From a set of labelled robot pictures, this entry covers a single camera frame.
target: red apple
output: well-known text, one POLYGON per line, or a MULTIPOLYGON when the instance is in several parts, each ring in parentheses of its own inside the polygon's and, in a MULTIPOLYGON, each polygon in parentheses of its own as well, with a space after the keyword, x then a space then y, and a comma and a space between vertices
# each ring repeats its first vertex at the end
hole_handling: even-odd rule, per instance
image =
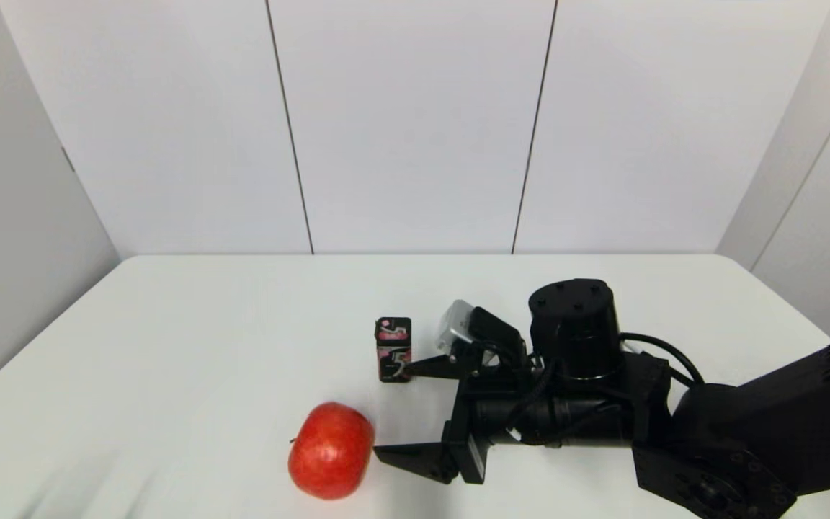
POLYGON ((313 409, 287 460, 300 490, 324 500, 354 492, 363 480, 373 448, 373 426, 346 405, 327 402, 313 409))

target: white table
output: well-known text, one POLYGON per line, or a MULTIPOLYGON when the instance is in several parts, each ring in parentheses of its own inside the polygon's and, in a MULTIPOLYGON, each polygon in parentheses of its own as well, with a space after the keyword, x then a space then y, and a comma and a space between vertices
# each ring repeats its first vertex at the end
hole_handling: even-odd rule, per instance
MULTIPOLYGON (((484 486, 373 458, 340 502, 287 476, 289 440, 326 400, 363 411, 378 444, 440 439, 454 382, 381 384, 373 319, 411 316, 416 358, 456 298, 528 337, 528 296, 574 277, 606 280, 625 331, 678 345, 709 381, 828 342, 716 256, 136 257, 0 372, 0 518, 690 518, 639 490, 625 449, 496 447, 484 486)), ((787 516, 830 517, 830 492, 787 516)))

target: black cable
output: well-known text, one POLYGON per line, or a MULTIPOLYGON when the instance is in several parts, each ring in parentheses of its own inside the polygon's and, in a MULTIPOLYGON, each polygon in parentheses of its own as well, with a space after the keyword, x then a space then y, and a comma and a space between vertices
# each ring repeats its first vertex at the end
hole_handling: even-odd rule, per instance
POLYGON ((692 380, 694 380, 694 384, 703 384, 704 378, 700 375, 700 371, 697 369, 696 365, 691 362, 691 359, 687 358, 687 355, 683 354, 681 350, 675 348, 672 345, 669 345, 668 342, 662 341, 662 339, 652 337, 651 335, 642 335, 642 333, 629 333, 623 332, 620 333, 620 341, 637 341, 637 342, 646 342, 646 344, 650 344, 653 346, 659 346, 659 348, 669 352, 673 358, 676 358, 678 362, 684 365, 684 368, 687 369, 687 372, 691 374, 692 380))
POLYGON ((553 371, 555 371, 556 363, 557 360, 552 360, 547 363, 546 368, 543 369, 543 374, 540 374, 540 378, 537 378, 537 384, 534 385, 533 389, 530 390, 528 394, 524 395, 524 398, 521 398, 521 400, 514 405, 514 408, 511 409, 508 416, 504 418, 504 426, 501 427, 503 430, 510 430, 511 427, 514 427, 514 425, 517 424, 517 420, 520 420, 521 414, 524 414, 524 411, 527 411, 527 408, 530 407, 534 401, 540 398, 540 395, 543 394, 543 390, 546 389, 547 384, 550 383, 550 379, 553 378, 553 371))
MULTIPOLYGON (((650 354, 649 352, 643 351, 639 352, 639 355, 645 355, 646 357, 654 357, 654 355, 650 354)), ((690 380, 687 375, 684 375, 681 371, 678 371, 675 368, 671 369, 671 377, 674 378, 675 381, 681 382, 685 386, 692 388, 694 387, 694 381, 690 380)))
POLYGON ((567 437, 571 436, 574 433, 578 433, 580 428, 585 427, 586 425, 590 424, 591 422, 597 420, 597 418, 603 417, 604 414, 609 413, 610 411, 622 411, 623 407, 616 403, 604 403, 597 405, 594 409, 591 409, 587 413, 583 414, 578 420, 574 420, 571 424, 566 427, 563 427, 562 430, 558 430, 553 434, 549 434, 547 436, 541 436, 537 438, 525 438, 523 434, 521 434, 521 443, 524 445, 546 445, 548 443, 556 443, 556 441, 562 441, 567 437))
POLYGON ((678 371, 675 368, 671 369, 671 377, 674 378, 675 381, 681 382, 685 386, 692 388, 696 385, 696 382, 690 380, 687 375, 684 375, 681 371, 678 371))

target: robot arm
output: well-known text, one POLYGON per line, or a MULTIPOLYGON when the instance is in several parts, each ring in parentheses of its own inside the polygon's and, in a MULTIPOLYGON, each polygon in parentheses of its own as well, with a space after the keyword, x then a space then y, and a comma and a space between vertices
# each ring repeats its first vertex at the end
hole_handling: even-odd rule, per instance
POLYGON ((447 354, 406 368, 458 378, 451 420, 440 443, 375 447, 383 463, 481 484, 495 444, 628 446, 642 489, 704 519, 774 519, 797 496, 830 489, 830 345, 733 387, 623 352, 601 280, 553 283, 531 296, 533 355, 507 323, 455 305, 448 314, 457 318, 442 328, 447 354), (672 376, 690 387, 674 414, 672 376))

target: black cylindrical motor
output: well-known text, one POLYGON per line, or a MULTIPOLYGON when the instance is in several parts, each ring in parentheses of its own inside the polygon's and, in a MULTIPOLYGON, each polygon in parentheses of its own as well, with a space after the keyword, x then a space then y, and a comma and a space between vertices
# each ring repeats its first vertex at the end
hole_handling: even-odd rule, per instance
POLYGON ((567 377, 601 378, 623 364, 613 292, 602 280, 551 283, 528 303, 534 352, 546 362, 562 361, 567 377))

